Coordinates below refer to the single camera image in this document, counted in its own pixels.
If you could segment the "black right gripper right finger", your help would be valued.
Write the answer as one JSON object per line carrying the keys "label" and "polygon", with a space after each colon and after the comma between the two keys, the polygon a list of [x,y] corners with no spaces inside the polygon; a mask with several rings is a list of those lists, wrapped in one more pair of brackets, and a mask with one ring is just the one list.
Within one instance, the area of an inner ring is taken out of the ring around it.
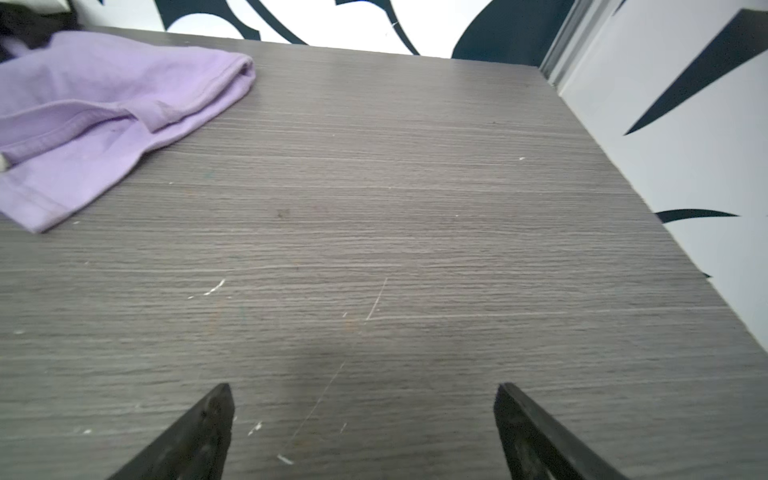
{"label": "black right gripper right finger", "polygon": [[499,386],[493,412],[513,479],[625,477],[512,383]]}

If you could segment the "lilac purple cloth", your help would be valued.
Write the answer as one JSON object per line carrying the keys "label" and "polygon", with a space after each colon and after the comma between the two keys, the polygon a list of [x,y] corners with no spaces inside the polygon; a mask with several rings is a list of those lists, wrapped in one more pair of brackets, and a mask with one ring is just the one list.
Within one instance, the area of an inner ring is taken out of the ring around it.
{"label": "lilac purple cloth", "polygon": [[245,97],[242,53],[62,31],[1,41],[1,212],[32,233],[60,224]]}

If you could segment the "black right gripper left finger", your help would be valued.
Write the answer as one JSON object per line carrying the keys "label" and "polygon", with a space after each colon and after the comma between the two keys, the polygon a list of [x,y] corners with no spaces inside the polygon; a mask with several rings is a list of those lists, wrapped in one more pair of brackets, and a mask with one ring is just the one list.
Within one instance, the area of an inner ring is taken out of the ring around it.
{"label": "black right gripper left finger", "polygon": [[231,443],[234,413],[230,385],[215,386],[111,477],[221,479]]}

